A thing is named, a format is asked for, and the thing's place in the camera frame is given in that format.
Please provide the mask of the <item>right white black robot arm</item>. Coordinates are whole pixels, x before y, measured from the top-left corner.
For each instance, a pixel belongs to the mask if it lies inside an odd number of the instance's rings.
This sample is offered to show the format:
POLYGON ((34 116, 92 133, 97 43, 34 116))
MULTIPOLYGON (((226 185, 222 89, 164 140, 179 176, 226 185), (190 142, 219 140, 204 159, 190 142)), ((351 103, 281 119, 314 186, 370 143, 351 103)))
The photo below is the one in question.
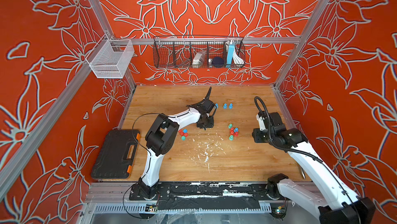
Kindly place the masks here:
POLYGON ((308 138, 298 129, 287 129, 279 113, 270 113, 264 101, 256 96, 256 119, 259 127, 252 132, 256 143, 268 143, 287 153, 310 177, 321 195, 297 185, 279 173, 267 180, 266 195, 273 199, 287 198, 304 208, 321 224, 369 224, 375 205, 369 198, 358 196, 325 164, 308 138))

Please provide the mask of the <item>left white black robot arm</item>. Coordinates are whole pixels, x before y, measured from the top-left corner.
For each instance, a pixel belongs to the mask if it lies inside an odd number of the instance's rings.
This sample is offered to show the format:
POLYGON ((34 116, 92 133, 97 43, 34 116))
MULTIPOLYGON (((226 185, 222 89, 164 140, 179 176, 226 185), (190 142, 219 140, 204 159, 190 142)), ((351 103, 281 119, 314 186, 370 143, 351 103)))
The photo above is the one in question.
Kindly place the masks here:
POLYGON ((214 127, 216 104, 210 100, 212 88, 200 102, 187 105, 187 110, 175 114, 158 113, 145 136, 147 160, 144 171, 138 180, 138 187, 144 198, 152 199, 157 192, 159 173, 163 157, 168 153, 177 137, 185 127, 195 124, 197 128, 207 130, 214 127))

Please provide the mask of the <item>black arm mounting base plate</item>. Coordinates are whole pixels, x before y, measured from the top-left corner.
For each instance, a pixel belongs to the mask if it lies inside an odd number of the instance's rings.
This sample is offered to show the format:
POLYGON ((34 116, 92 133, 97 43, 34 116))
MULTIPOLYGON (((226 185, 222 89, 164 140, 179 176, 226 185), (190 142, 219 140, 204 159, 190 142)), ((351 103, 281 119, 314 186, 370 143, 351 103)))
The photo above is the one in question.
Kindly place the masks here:
POLYGON ((137 184, 128 191, 129 201, 151 201, 161 211, 261 211, 286 208, 288 200, 271 199, 265 182, 160 182, 154 196, 144 196, 137 184))

